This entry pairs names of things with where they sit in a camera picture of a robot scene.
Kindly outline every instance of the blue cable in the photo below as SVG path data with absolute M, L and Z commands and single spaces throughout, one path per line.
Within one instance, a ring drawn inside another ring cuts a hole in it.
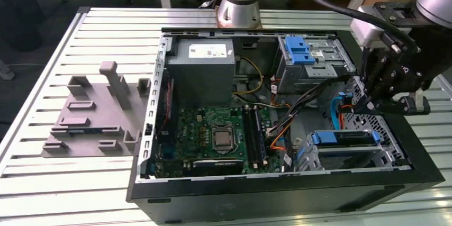
M 332 125 L 335 126 L 336 130 L 340 130 L 340 124 L 339 124 L 339 119 L 337 119 L 337 114 L 336 114 L 336 103 L 335 103 L 335 101 L 341 101 L 341 96 L 337 96 L 337 97 L 335 97 L 331 100 L 331 107 L 329 107 Z

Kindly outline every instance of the metal table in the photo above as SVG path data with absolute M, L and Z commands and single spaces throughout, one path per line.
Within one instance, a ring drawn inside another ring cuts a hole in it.
M 332 12 L 261 11 L 264 28 L 348 30 Z M 215 27 L 212 10 L 92 8 L 77 13 L 0 144 L 1 225 L 151 225 L 125 202 L 132 157 L 40 157 L 41 146 L 69 94 L 71 75 L 107 82 L 104 60 L 119 63 L 128 82 L 151 78 L 160 28 Z M 441 76 L 427 91 L 432 114 L 408 118 L 447 181 L 359 213 L 241 220 L 211 225 L 452 225 L 452 90 Z

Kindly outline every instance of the blue latch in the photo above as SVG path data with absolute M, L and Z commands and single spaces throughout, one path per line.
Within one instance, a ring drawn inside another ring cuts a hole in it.
M 291 55 L 292 64 L 313 65 L 316 59 L 311 56 L 309 45 L 303 40 L 303 37 L 285 37 L 285 47 Z

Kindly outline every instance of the ram slot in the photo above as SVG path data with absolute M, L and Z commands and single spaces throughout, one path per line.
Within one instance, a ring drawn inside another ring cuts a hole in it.
M 251 164 L 251 167 L 256 169 L 267 164 L 264 133 L 260 127 L 257 110 L 252 108 L 244 108 L 241 112 L 245 131 L 248 162 Z

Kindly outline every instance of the white label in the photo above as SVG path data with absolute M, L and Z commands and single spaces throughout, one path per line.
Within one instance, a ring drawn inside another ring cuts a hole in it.
M 272 94 L 277 93 L 277 86 L 276 85 L 271 86 L 271 92 L 272 92 Z
M 292 165 L 292 159 L 291 157 L 288 156 L 288 154 L 284 155 L 284 161 L 285 163 L 291 166 Z
M 189 58 L 225 58 L 225 44 L 192 44 L 188 47 Z
M 324 54 L 323 54 L 321 51 L 311 51 L 311 56 L 312 56 L 312 57 L 323 57 Z

